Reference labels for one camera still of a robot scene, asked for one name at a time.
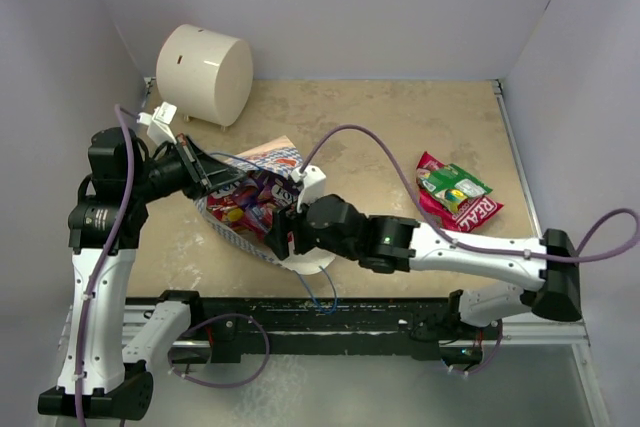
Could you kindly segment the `blue checkered paper bag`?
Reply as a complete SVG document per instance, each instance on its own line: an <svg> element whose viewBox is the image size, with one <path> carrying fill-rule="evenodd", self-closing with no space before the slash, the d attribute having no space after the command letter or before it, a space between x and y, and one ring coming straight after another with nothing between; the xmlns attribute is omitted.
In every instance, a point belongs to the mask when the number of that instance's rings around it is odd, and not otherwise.
<svg viewBox="0 0 640 427"><path fill-rule="evenodd" d="M242 170L246 177L195 202L205 221L240 250L295 273L317 310L324 314L335 312L337 291L332 291L330 300L321 301L306 281L308 276L318 273L328 276L328 267L335 260L333 254L314 249L280 260L265 243L276 212L297 204L300 189L290 174L302 163L302 156L294 143L281 136L235 155L219 150L210 150L208 154Z"/></svg>

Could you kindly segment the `green Fox's candy bag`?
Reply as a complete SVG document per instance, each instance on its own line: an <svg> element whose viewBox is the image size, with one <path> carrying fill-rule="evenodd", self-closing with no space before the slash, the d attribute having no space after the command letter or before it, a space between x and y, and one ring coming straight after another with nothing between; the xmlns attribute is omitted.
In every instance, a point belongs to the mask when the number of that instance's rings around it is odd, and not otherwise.
<svg viewBox="0 0 640 427"><path fill-rule="evenodd" d="M493 189L455 164L441 168L419 168L416 180L433 199L452 214Z"/></svg>

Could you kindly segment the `red Real snack bag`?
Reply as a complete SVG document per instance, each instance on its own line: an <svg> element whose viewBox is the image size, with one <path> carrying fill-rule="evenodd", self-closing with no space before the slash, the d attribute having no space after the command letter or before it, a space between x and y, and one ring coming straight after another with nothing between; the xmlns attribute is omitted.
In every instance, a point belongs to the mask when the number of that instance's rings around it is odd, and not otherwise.
<svg viewBox="0 0 640 427"><path fill-rule="evenodd" d="M460 166L444 164L425 151L416 167L420 205L446 230L470 233L504 207L483 181Z"/></svg>

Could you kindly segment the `purple Fox's berries candy bag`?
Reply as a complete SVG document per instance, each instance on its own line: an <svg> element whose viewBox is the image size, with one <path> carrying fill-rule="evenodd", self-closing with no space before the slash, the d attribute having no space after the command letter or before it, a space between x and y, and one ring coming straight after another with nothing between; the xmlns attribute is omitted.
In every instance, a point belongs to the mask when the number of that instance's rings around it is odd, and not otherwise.
<svg viewBox="0 0 640 427"><path fill-rule="evenodd" d="M288 178L268 171L252 171L250 178L256 184L254 199L258 204L279 208L297 201L299 188Z"/></svg>

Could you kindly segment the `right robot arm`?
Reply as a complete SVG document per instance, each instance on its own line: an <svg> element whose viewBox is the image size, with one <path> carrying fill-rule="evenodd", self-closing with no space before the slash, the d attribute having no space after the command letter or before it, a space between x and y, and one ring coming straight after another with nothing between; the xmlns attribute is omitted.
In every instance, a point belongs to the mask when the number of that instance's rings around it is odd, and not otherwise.
<svg viewBox="0 0 640 427"><path fill-rule="evenodd" d="M318 248L380 274L448 271L491 279L486 288L451 293L444 323L456 338L527 312L556 322L582 318L575 249L557 229L524 239L452 232L410 218L367 216L327 195L277 211L265 242L281 260Z"/></svg>

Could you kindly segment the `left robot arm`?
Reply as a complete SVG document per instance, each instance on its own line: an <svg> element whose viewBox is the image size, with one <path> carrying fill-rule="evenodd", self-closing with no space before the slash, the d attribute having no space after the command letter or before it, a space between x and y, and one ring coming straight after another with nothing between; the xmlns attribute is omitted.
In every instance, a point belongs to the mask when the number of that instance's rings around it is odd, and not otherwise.
<svg viewBox="0 0 640 427"><path fill-rule="evenodd" d="M80 422L140 420L151 402L154 364L169 350L170 335L194 339L206 325L198 294L166 294L134 344L122 345L127 287L147 206L176 192L197 201L246 174L184 134L152 157L131 129L119 127L92 137L88 159L91 172L68 217L75 284L67 353L55 386L38 398L38 412Z"/></svg>

